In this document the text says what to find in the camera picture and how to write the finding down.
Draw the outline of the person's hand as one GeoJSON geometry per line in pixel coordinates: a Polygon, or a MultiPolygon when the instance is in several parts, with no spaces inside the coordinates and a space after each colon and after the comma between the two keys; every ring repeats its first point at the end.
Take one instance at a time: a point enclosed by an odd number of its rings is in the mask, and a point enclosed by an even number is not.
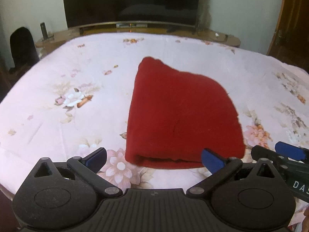
{"type": "Polygon", "coordinates": [[[305,218],[302,222],[301,232],[309,232],[309,207],[306,208],[303,215],[305,216],[305,218]]]}

